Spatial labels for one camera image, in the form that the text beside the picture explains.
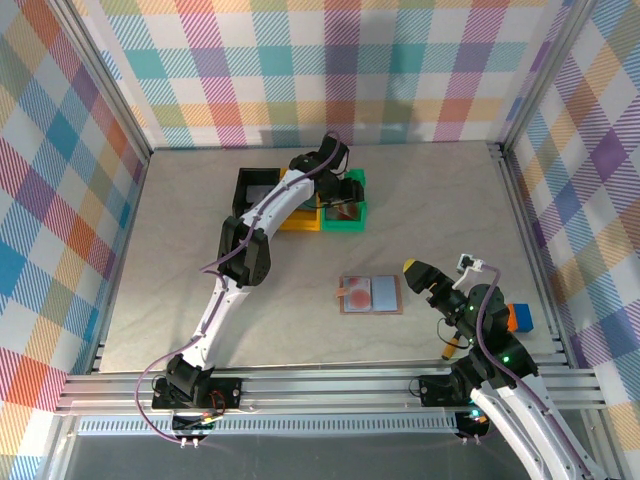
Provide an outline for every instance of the green tray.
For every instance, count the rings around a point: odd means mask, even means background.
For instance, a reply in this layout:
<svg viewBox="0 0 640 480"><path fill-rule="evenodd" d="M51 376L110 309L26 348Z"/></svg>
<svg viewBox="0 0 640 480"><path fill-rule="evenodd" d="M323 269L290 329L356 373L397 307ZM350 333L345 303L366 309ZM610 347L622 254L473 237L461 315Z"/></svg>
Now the green tray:
<svg viewBox="0 0 640 480"><path fill-rule="evenodd" d="M367 179L364 175L364 170L361 168L354 168L350 170L346 175L346 178L353 178L358 180L364 188L367 184ZM367 202L358 203L358 212L360 213L358 220L328 220L327 211L322 210L322 231L323 232L364 232L367 226Z"/></svg>

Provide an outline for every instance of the table surface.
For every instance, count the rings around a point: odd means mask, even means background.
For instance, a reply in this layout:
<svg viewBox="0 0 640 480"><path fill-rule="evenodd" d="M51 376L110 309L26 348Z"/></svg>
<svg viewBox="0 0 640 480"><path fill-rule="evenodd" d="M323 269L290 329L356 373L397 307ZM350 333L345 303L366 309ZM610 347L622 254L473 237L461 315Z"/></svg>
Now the table surface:
<svg viewBox="0 0 640 480"><path fill-rule="evenodd" d="M308 150L153 155L102 371L142 370L190 338L215 282L198 268L216 258L238 168L285 167ZM439 359L441 315L426 295L402 281L402 315L342 315L335 290L342 275L402 275L410 257L457 278L463 252L502 269L507 302L531 306L535 328L519 335L529 351L554 351L505 187L484 143L352 147L350 167L367 176L366 232L278 232L268 277L226 322L218 366ZM441 333L450 338L453 331L443 324Z"/></svg>

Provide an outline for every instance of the plaid wall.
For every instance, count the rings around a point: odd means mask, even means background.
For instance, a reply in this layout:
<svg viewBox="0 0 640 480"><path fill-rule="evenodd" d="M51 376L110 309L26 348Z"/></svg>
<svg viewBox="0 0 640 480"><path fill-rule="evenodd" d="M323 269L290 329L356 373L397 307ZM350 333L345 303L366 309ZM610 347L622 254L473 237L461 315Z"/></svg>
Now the plaid wall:
<svg viewBox="0 0 640 480"><path fill-rule="evenodd" d="M0 0L0 478L32 478L80 373L142 163L45 0Z"/></svg>
<svg viewBox="0 0 640 480"><path fill-rule="evenodd" d="M640 477L640 1L601 0L519 141L562 320Z"/></svg>
<svg viewBox="0 0 640 480"><path fill-rule="evenodd" d="M568 8L561 0L76 5L151 142L178 148L316 145L327 128L351 144L497 139L557 32L553 19Z"/></svg>
<svg viewBox="0 0 640 480"><path fill-rule="evenodd" d="M531 63L524 81L520 85L518 95L516 96L516 99L509 109L509 114L507 115L506 121L500 129L500 135L498 135L497 141L505 141L509 130L511 130L511 127L513 126L515 117L520 111L522 104L529 96L529 93L531 93L533 84L535 83L536 79L538 78L538 74L540 73L540 68L547 59L553 42L556 40L556 38L558 38L558 34L560 33L560 30L567 20L569 12L571 11L571 7L574 5L574 3L575 0L563 0L562 6L558 10L556 17L551 24L551 27L547 31L544 42L542 42L542 45L540 46L540 50L538 50L538 53L536 54L533 63Z"/></svg>

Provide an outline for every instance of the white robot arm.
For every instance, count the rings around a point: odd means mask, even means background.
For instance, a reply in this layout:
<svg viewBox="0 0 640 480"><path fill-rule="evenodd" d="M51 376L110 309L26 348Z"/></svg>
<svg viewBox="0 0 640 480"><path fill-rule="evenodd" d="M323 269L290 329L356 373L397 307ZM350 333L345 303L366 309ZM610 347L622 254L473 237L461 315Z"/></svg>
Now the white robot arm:
<svg viewBox="0 0 640 480"><path fill-rule="evenodd" d="M475 285L468 296L460 290L486 270L496 273L491 285ZM508 309L496 286L500 272L469 255L460 258L458 272L462 277L454 283L431 265L405 264L409 287L416 293L427 288L429 304L471 346L452 365L454 393L482 409L532 479L607 479L559 414L531 356L508 331Z"/></svg>
<svg viewBox="0 0 640 480"><path fill-rule="evenodd" d="M264 235L270 240L289 215L303 202L315 195L314 181L302 178L303 176L304 173L300 170L289 170L278 186L241 217L244 225L250 227L254 220L257 220L254 229L264 232ZM282 189L284 189L284 193L277 195ZM267 205L266 208L262 213L259 213L264 205ZM240 306L254 288L239 286L238 282L226 275L223 278L224 281L216 283L211 300L209 300L209 304L202 314L202 319L194 332L194 336L201 337L200 340L183 353L185 362L193 367L199 367L201 370L209 370L215 366L214 353L217 351L215 340L219 338L217 334L225 319ZM214 314L215 305L221 295L224 296L224 299Z"/></svg>
<svg viewBox="0 0 640 480"><path fill-rule="evenodd" d="M349 149L327 134L317 152L294 158L280 183L240 218L222 226L218 260L203 268L219 281L189 344L175 352L160 382L158 395L187 407L211 407L209 377L216 365L218 333L271 266L269 241L287 217L318 195L321 202L361 202L362 185L339 178L337 170Z"/></svg>

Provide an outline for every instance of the red circle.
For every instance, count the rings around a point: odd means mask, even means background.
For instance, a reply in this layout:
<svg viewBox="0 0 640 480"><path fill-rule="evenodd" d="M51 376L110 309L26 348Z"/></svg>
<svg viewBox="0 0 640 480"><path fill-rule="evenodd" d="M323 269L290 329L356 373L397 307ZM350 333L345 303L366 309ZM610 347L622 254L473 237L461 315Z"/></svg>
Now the red circle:
<svg viewBox="0 0 640 480"><path fill-rule="evenodd" d="M355 290L349 295L349 303L353 308L367 308L371 305L371 295L364 290Z"/></svg>

